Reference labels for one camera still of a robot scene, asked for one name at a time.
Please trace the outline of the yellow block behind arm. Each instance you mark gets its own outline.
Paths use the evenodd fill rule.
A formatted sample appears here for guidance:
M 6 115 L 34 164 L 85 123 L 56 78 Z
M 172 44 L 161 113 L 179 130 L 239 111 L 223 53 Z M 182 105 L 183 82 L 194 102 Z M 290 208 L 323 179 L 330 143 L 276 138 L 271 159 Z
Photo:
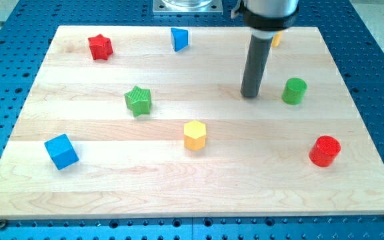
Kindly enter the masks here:
M 272 46 L 272 47 L 278 47 L 278 46 L 279 46 L 279 44 L 280 44 L 280 42 L 281 42 L 282 34 L 283 34 L 282 31 L 278 31 L 278 32 L 273 36 L 273 40 L 272 40 L 272 43 L 271 43 L 271 46 Z

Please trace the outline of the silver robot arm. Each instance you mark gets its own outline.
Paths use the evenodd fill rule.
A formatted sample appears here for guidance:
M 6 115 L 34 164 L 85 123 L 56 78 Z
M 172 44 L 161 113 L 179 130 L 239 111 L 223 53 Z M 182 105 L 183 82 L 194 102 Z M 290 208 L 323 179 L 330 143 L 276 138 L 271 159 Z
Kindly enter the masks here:
M 241 15 L 252 36 L 266 40 L 292 27 L 298 13 L 298 0 L 239 0 L 231 10 L 231 18 Z

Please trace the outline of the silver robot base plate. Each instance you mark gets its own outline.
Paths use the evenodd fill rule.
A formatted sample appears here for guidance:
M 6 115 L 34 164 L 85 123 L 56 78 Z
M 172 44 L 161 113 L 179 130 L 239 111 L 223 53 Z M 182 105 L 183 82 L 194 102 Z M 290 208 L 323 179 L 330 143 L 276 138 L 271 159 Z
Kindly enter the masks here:
M 152 0 L 157 15 L 222 13 L 222 0 Z

